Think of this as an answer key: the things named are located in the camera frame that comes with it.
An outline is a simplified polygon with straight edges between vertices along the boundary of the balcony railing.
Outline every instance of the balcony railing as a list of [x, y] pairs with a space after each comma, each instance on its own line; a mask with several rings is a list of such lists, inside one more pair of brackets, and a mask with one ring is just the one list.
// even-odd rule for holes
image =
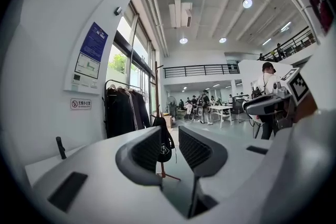
[[315, 42], [313, 34], [308, 26], [287, 40], [285, 43], [277, 47], [273, 51], [264, 55], [263, 61], [279, 62], [297, 52], [307, 48]]
[[206, 76], [215, 74], [240, 74], [238, 65], [200, 65], [164, 68], [165, 78]]

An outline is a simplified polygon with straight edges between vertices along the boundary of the no smoking sign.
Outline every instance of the no smoking sign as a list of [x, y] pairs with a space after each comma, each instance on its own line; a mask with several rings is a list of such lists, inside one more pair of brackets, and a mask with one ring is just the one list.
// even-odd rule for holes
[[90, 110], [91, 106], [92, 101], [89, 99], [71, 98], [70, 100], [71, 110]]

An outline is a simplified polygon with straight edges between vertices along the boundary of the floor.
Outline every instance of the floor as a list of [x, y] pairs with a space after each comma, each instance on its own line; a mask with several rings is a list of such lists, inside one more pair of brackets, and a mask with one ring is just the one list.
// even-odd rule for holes
[[[244, 114], [240, 115], [240, 119], [247, 119], [247, 116]], [[220, 121], [217, 119], [217, 116], [214, 116], [214, 124], [207, 125], [200, 122], [190, 122], [188, 120], [180, 119], [175, 122], [171, 130], [171, 135], [173, 141], [176, 145], [176, 158], [175, 150], [173, 150], [172, 158], [164, 163], [165, 172], [178, 177], [181, 181], [166, 177], [163, 179], [163, 193], [166, 198], [171, 202], [171, 204], [183, 215], [188, 215], [188, 210], [191, 204], [192, 197], [192, 188], [194, 183], [194, 174], [193, 171], [188, 166], [185, 161], [182, 153], [178, 148], [178, 139], [179, 139], [179, 127], [178, 126], [192, 126], [199, 129], [204, 129], [217, 133], [218, 135], [235, 135], [241, 137], [253, 136], [253, 127], [249, 124], [248, 120], [238, 123], [238, 120], [232, 121], [232, 126], [230, 126], [230, 121], [225, 120], [222, 123], [222, 128], [220, 128]], [[260, 139], [262, 129], [260, 129], [257, 139]], [[157, 163], [156, 171], [159, 173], [161, 171], [160, 163]]]

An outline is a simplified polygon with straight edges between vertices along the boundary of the tree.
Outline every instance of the tree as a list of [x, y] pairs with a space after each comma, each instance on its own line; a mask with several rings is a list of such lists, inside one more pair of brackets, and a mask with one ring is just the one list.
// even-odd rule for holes
[[[115, 54], [113, 56], [113, 62], [109, 62], [108, 67], [125, 74], [126, 66], [126, 55], [124, 54]], [[134, 65], [131, 65], [131, 69], [136, 71], [137, 68]]]

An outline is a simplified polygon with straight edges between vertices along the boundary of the blue poster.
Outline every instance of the blue poster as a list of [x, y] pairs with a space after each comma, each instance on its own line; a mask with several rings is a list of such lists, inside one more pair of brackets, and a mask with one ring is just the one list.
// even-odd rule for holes
[[95, 22], [88, 31], [80, 52], [97, 62], [101, 61], [108, 35]]

